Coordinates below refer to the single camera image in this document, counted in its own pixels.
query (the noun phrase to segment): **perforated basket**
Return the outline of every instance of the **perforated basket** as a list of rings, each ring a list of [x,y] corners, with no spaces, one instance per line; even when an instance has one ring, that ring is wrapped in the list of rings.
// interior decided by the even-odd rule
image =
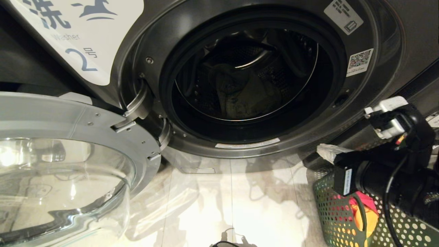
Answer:
[[[317,210],[323,230],[325,242],[330,247],[364,247],[366,231],[358,229],[349,199],[357,200],[359,210],[366,229],[367,221],[364,206],[356,194],[348,197],[338,195],[334,190],[334,174],[329,173],[316,181],[313,185]],[[373,234],[367,239],[368,247],[394,247],[389,229],[385,223],[382,200],[373,194],[366,195],[374,199],[379,213],[378,224]],[[409,217],[393,205],[390,210],[393,225],[398,238],[404,247],[437,247],[439,246],[439,232],[426,224]]]

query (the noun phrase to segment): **yellow cloth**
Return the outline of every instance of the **yellow cloth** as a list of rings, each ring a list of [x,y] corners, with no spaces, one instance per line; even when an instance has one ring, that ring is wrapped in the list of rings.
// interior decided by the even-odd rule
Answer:
[[[362,231],[363,219],[361,218],[361,212],[358,210],[358,205],[351,205],[351,207],[354,211],[355,224],[358,227],[358,229]],[[364,211],[366,212],[366,221],[367,221],[366,238],[368,238],[372,235],[375,228],[377,227],[378,214],[376,214],[373,210],[371,210],[367,206],[364,206]],[[364,247],[367,247],[367,240],[364,241]]]

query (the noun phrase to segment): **number 2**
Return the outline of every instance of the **number 2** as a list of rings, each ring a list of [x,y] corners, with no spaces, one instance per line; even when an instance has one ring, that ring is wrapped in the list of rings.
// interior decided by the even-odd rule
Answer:
[[[94,68],[87,68],[87,58],[80,51],[75,50],[75,49],[67,49],[67,50],[65,50],[65,52],[67,54],[69,54],[72,51],[77,53],[79,56],[81,56],[81,59],[83,61],[83,66],[82,66],[82,70],[83,71],[97,71],[97,69],[94,69]]]

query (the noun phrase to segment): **washer door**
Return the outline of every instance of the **washer door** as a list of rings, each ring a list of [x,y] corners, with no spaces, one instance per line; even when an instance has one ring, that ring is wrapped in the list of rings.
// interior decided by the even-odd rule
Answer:
[[[120,236],[130,197],[157,173],[157,141],[85,103],[0,92],[0,104],[0,240],[46,246],[94,231]]]

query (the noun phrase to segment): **black device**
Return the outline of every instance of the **black device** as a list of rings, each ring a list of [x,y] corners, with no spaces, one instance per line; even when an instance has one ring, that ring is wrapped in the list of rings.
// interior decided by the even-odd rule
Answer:
[[[338,154],[334,159],[334,190],[344,196],[360,190],[383,198],[391,231],[390,213],[386,214],[389,203],[438,230],[438,162],[428,167],[434,130],[402,97],[365,110],[377,135],[392,141],[365,151]]]

